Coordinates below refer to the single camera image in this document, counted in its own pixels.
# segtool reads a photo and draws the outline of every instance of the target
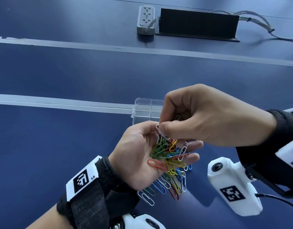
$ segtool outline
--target white edge strip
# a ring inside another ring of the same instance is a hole
[[[113,104],[83,100],[67,100],[47,97],[17,96],[3,94],[0,94],[0,104],[43,108],[60,108],[69,110],[117,114],[132,114],[134,107],[133,104]]]
[[[196,51],[122,47],[122,46],[97,45],[97,44],[77,43],[77,42],[59,42],[59,41],[48,41],[48,40],[26,39],[26,38],[17,39],[17,38],[2,38],[2,37],[0,37],[0,43],[47,46],[47,47],[62,47],[62,48],[99,50],[99,51],[116,51],[116,52],[140,53],[140,54],[185,56],[185,57],[196,57],[196,58],[206,58],[206,59],[220,59],[220,60],[231,60],[231,61],[240,61],[240,62],[254,62],[254,63],[263,63],[263,64],[272,64],[272,65],[293,66],[293,61],[290,61],[290,60],[264,59],[264,58],[254,58],[254,57],[247,57],[247,56],[223,55],[223,54],[196,52]]]

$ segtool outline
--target sleeve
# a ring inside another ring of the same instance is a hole
[[[104,194],[109,222],[111,223],[115,218],[132,212],[139,202],[139,197],[136,190],[129,187],[115,173],[108,157],[100,159],[96,163],[96,167],[99,173],[98,181]],[[88,188],[91,189],[92,184],[86,188],[86,192],[88,192]],[[72,227],[76,229],[70,202],[66,200],[66,193],[61,196],[56,208],[59,214],[65,216]]]
[[[237,147],[241,164],[254,169],[270,182],[293,189],[293,168],[275,153],[293,141],[293,112],[268,110],[277,121],[275,131],[258,146]]]

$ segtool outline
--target black cable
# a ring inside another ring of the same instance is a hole
[[[258,198],[260,198],[260,197],[274,198],[274,199],[280,200],[280,201],[282,201],[282,202],[285,202],[285,203],[287,203],[287,204],[289,204],[290,206],[293,207],[293,204],[290,203],[289,201],[286,201],[286,200],[284,200],[283,198],[279,198],[279,197],[274,196],[274,195],[270,195],[270,194],[255,194],[255,196],[258,197]]]

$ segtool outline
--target transparent container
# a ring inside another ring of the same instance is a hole
[[[144,121],[159,121],[163,100],[137,98],[133,108],[133,124]]]

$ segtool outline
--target blue tabletop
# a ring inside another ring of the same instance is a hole
[[[252,23],[239,23],[240,43],[139,37],[136,21],[142,1],[0,0],[0,36],[293,61],[293,42],[270,40]],[[267,16],[277,35],[293,37],[293,0],[146,4],[157,14],[161,7],[252,10]],[[134,104],[136,98],[163,99],[168,91],[196,83],[262,109],[293,107],[293,66],[0,43],[0,94]],[[131,123],[128,114],[0,105],[0,229],[23,229],[41,216],[73,174],[97,155],[111,153]],[[180,201],[157,193],[154,207],[140,202],[135,213],[149,214],[167,229],[293,229],[293,208],[284,203],[262,199],[260,215],[241,217],[214,190],[207,165],[222,156],[237,162],[234,148],[205,144],[198,152],[201,159],[188,173],[188,191]],[[275,194],[259,181],[254,186],[259,193]]]

